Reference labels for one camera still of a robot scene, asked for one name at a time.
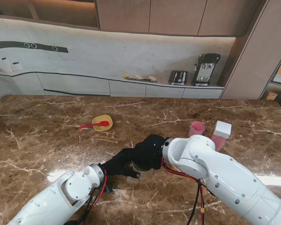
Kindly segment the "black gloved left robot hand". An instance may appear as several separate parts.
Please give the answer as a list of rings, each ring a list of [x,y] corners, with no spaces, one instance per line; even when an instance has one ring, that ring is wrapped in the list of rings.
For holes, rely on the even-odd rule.
[[[141,174],[134,171],[129,167],[130,163],[133,160],[134,149],[125,148],[121,150],[117,155],[113,156],[110,160],[103,163],[101,168],[106,171],[106,175],[123,175],[126,177],[132,177],[139,179]]]

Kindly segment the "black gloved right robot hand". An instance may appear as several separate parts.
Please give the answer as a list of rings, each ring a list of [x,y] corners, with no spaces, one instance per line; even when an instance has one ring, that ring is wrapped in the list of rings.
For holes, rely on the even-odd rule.
[[[161,168],[162,147],[166,138],[150,134],[142,142],[137,143],[133,150],[133,164],[141,171]]]

